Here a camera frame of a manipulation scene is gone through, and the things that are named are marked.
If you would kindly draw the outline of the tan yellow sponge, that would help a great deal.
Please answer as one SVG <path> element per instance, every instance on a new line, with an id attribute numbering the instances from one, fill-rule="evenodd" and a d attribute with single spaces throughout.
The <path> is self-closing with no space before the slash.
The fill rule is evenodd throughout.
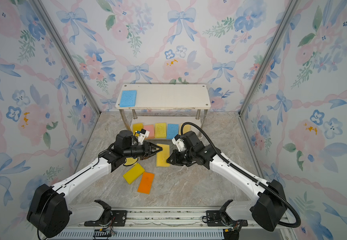
<path id="1" fill-rule="evenodd" d="M 169 167 L 167 159 L 170 157 L 170 146 L 164 144 L 157 144 L 162 148 L 162 151 L 156 154 L 156 166 L 157 167 Z"/>

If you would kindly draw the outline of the yellow porous sponge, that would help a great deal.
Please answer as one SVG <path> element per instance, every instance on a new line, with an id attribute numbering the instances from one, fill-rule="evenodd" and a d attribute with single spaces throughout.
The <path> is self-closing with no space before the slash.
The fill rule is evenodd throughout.
<path id="1" fill-rule="evenodd" d="M 156 139 L 166 139 L 167 138 L 167 124 L 166 123 L 156 123 L 154 136 Z"/>

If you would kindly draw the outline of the blue sponge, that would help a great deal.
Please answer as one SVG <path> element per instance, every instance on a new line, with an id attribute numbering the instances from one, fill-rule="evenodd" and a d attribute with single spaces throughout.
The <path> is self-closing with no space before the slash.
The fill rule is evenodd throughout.
<path id="1" fill-rule="evenodd" d="M 133 108 L 136 105 L 137 90 L 122 91 L 119 106 L 121 108 Z"/>
<path id="2" fill-rule="evenodd" d="M 176 135 L 178 135 L 178 132 L 179 132 L 179 125 L 178 124 L 168 124 L 167 125 L 166 138 L 169 140 L 172 140 L 175 138 Z"/>

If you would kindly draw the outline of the pink sponge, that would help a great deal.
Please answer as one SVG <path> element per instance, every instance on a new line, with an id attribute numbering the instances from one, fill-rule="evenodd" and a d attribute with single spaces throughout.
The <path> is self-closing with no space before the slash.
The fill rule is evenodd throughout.
<path id="1" fill-rule="evenodd" d="M 154 139 L 155 138 L 155 128 L 154 125 L 144 125 L 143 128 L 149 132 L 149 135 L 147 139 Z"/>

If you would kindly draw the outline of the orange sponge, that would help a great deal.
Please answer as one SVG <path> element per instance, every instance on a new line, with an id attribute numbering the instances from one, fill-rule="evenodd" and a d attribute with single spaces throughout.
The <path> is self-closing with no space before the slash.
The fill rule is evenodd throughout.
<path id="1" fill-rule="evenodd" d="M 144 172 L 142 174 L 142 178 L 141 178 L 139 187 L 137 189 L 137 192 L 149 195 L 152 188 L 154 177 L 155 177 L 155 174 Z"/>

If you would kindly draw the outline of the small tan sponge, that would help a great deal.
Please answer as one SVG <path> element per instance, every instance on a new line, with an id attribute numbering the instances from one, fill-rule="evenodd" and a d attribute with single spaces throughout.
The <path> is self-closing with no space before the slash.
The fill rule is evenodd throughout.
<path id="1" fill-rule="evenodd" d="M 187 132 L 189 132 L 190 130 L 191 130 L 191 125 L 182 124 L 180 126 L 180 132 L 181 132 L 182 135 L 187 133 Z"/>

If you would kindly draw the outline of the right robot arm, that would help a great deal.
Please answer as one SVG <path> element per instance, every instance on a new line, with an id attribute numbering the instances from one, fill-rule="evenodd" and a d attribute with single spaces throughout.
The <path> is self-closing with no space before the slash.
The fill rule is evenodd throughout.
<path id="1" fill-rule="evenodd" d="M 176 146 L 167 163 L 175 166 L 190 167 L 194 164 L 211 170 L 242 190 L 249 201 L 235 203 L 228 200 L 219 209 L 216 222 L 226 226 L 236 225 L 242 220 L 255 221 L 263 229 L 272 232 L 286 212 L 285 204 L 271 192 L 276 192 L 281 197 L 284 192 L 276 181 L 267 182 L 249 171 L 241 168 L 230 160 L 221 150 L 211 144 L 204 145 L 198 136 L 189 131 L 184 135 L 176 135 L 172 139 Z"/>

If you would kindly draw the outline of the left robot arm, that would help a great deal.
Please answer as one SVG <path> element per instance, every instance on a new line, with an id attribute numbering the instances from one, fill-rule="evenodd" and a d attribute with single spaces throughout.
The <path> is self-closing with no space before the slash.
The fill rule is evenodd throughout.
<path id="1" fill-rule="evenodd" d="M 91 204 L 71 205 L 87 187 L 114 172 L 127 158 L 145 160 L 162 151 L 162 147 L 145 141 L 145 132 L 136 137 L 129 130 L 120 131 L 114 143 L 100 152 L 91 164 L 52 186 L 43 184 L 33 195 L 27 221 L 37 229 L 37 236 L 53 238 L 66 227 L 82 222 L 109 226 L 113 220 L 111 206 L 102 200 Z"/>

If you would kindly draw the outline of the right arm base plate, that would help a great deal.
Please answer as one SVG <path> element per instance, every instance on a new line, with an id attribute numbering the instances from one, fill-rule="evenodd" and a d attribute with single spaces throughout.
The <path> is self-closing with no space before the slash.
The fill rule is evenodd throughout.
<path id="1" fill-rule="evenodd" d="M 247 220 L 235 221 L 231 219 L 226 213 L 220 211 L 208 210 L 205 212 L 205 216 L 202 217 L 202 221 L 207 224 L 208 227 L 247 227 Z"/>

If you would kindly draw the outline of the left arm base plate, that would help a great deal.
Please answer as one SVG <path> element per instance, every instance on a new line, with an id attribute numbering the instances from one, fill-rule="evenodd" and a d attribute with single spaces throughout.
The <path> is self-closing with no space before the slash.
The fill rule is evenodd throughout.
<path id="1" fill-rule="evenodd" d="M 126 210 L 105 211 L 99 220 L 87 221 L 85 227 L 124 227 L 127 218 Z"/>

